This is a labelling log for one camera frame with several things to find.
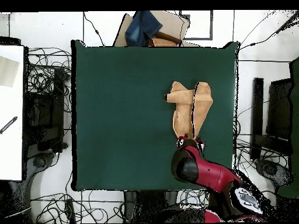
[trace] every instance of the black stand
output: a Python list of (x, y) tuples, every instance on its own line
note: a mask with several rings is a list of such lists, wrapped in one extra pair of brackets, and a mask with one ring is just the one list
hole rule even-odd
[[(261, 148), (271, 149), (278, 153), (290, 156), (292, 154), (291, 143), (288, 140), (283, 140), (277, 136), (263, 135), (263, 78), (255, 78), (253, 80), (253, 96), (252, 96), (252, 129), (251, 129), (251, 148), (250, 148), (250, 160), (255, 160), (260, 158)], [(274, 102), (274, 107), (281, 107), (278, 99), (273, 98), (270, 95), (270, 101)], [(287, 96), (280, 94), (280, 98), (287, 98)]]

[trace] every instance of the folded cloth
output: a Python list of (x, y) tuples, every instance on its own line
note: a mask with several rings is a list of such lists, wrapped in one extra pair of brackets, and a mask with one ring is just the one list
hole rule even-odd
[(177, 137), (196, 138), (213, 103), (211, 89), (206, 82), (198, 82), (195, 90), (186, 89), (174, 81), (171, 91), (165, 95), (169, 103), (176, 103), (172, 127)]
[(149, 11), (138, 11), (129, 25), (125, 36), (128, 46), (147, 46), (148, 38), (153, 37), (162, 27)]
[(164, 40), (163, 38), (153, 37), (151, 40), (155, 47), (176, 47), (176, 43), (170, 40)]

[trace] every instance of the black cable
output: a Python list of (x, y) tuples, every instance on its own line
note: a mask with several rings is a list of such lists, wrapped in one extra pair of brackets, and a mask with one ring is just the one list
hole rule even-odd
[(243, 42), (241, 43), (241, 45), (244, 43), (244, 41), (248, 38), (248, 36), (257, 28), (258, 25), (260, 25), (269, 15), (273, 14), (276, 10), (272, 11), (271, 13), (269, 13), (264, 19), (262, 19), (252, 30), (251, 32), (246, 36), (246, 38), (243, 40)]
[(264, 191), (261, 191), (261, 193), (272, 193), (273, 195), (277, 196), (277, 197), (280, 197), (280, 198), (283, 198), (281, 195), (279, 195), (278, 193), (275, 193), (273, 191), (269, 191), (269, 190), (264, 190)]
[(252, 107), (253, 107), (253, 106), (251, 106), (251, 107), (247, 108), (246, 110), (240, 112), (240, 113), (238, 114), (238, 116), (237, 116), (237, 119), (239, 118), (239, 116), (240, 116), (242, 113), (244, 113), (244, 112), (250, 110)]
[(246, 47), (249, 47), (249, 46), (255, 46), (255, 45), (257, 45), (257, 44), (264, 43), (264, 42), (266, 42), (268, 39), (270, 39), (273, 35), (280, 33), (281, 31), (285, 30), (285, 29), (288, 28), (288, 27), (291, 27), (291, 26), (294, 26), (294, 25), (296, 25), (296, 24), (299, 24), (299, 22), (295, 22), (295, 23), (292, 24), (292, 22), (293, 22), (296, 18), (298, 18), (298, 16), (299, 16), (299, 10), (297, 10), (297, 11), (295, 12), (295, 14), (294, 14), (291, 18), (289, 18), (289, 19), (288, 19), (288, 20), (287, 20), (287, 21), (286, 21), (286, 22), (285, 22), (279, 29), (277, 29), (274, 33), (272, 33), (267, 39), (265, 39), (265, 40), (263, 40), (263, 41), (260, 41), (260, 42), (257, 42), (257, 43), (251, 43), (251, 44), (249, 44), (249, 45), (246, 45), (245, 47), (240, 48), (240, 51), (241, 51), (242, 49), (246, 48)]
[(91, 23), (93, 29), (95, 29), (96, 34), (100, 37), (100, 41), (102, 42), (102, 45), (105, 46), (104, 43), (103, 43), (103, 40), (102, 40), (102, 38), (101, 38), (101, 36), (100, 36), (100, 34), (99, 34), (99, 31), (97, 31), (96, 28), (94, 27), (93, 23), (92, 23), (90, 20), (88, 20), (88, 19), (86, 18), (86, 16), (85, 16), (85, 12), (83, 12), (83, 15), (84, 15), (85, 20), (87, 20), (88, 22)]

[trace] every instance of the tangled wires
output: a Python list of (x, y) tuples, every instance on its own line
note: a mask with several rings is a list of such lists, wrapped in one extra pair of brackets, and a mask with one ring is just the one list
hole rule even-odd
[[(83, 218), (91, 217), (91, 219), (94, 221), (94, 223), (109, 223), (109, 221), (114, 217), (119, 217), (122, 220), (127, 221), (126, 217), (123, 214), (123, 207), (124, 202), (121, 202), (119, 207), (114, 207), (113, 212), (114, 215), (110, 216), (108, 215), (107, 211), (103, 208), (92, 208), (91, 207), (91, 201), (90, 196), (93, 190), (89, 193), (88, 197), (88, 204), (89, 207), (86, 206), (82, 200), (77, 201), (74, 200), (73, 197), (71, 197), (67, 192), (67, 186), (69, 184), (69, 181), (71, 180), (72, 173), (69, 177), (69, 180), (65, 186), (65, 193), (57, 193), (53, 195), (43, 196), (39, 198), (32, 199), (31, 201), (47, 201), (48, 204), (42, 209), (41, 213), (36, 217), (36, 223), (52, 223), (52, 224), (68, 224), (70, 223), (70, 219), (72, 214), (75, 216), (76, 220), (75, 223), (82, 223)], [(71, 209), (69, 204), (67, 203), (67, 200), (71, 200), (71, 202), (74, 204), (74, 206), (79, 206), (81, 209), (75, 212)], [(42, 221), (41, 217), (45, 214), (49, 214), (51, 219), (47, 221)]]
[[(238, 114), (237, 120), (234, 124), (234, 143), (235, 143), (234, 150), (235, 150), (235, 152), (237, 152), (237, 161), (235, 163), (234, 168), (239, 170), (240, 167), (241, 167), (245, 171), (245, 173), (247, 174), (248, 177), (249, 177), (249, 174), (246, 170), (250, 167), (253, 168), (253, 169), (256, 169), (256, 168), (254, 166), (254, 161), (250, 161), (249, 157), (246, 158), (245, 155), (249, 156), (250, 155), (249, 149), (252, 149), (252, 148), (257, 149), (257, 147), (253, 147), (250, 142), (247, 142), (247, 141), (244, 141), (244, 140), (240, 139), (240, 136), (251, 136), (251, 134), (241, 134), (241, 124), (238, 121), (238, 118), (241, 114), (243, 114), (244, 112), (250, 110), (251, 108), (252, 107), (249, 107), (248, 109), (240, 112)], [(258, 149), (260, 149), (263, 152), (260, 159), (262, 159), (262, 160), (276, 159), (276, 162), (278, 162), (278, 163), (280, 163), (280, 161), (282, 159), (283, 161), (285, 161), (285, 167), (288, 165), (288, 161), (282, 153), (279, 153), (279, 152), (276, 152), (274, 150), (270, 150), (270, 149), (267, 149), (267, 148), (264, 148), (264, 147), (260, 147)]]

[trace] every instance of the cardboard box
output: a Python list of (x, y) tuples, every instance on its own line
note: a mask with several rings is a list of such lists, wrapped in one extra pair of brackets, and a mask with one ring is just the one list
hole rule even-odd
[[(151, 10), (151, 13), (163, 25), (155, 37), (181, 44), (189, 26), (189, 21), (164, 10)], [(132, 21), (133, 18), (131, 16), (128, 14), (124, 15), (113, 46), (127, 46), (125, 33)]]
[(185, 42), (185, 41), (183, 41), (180, 46), (181, 47), (200, 47), (200, 45), (192, 44), (192, 43)]

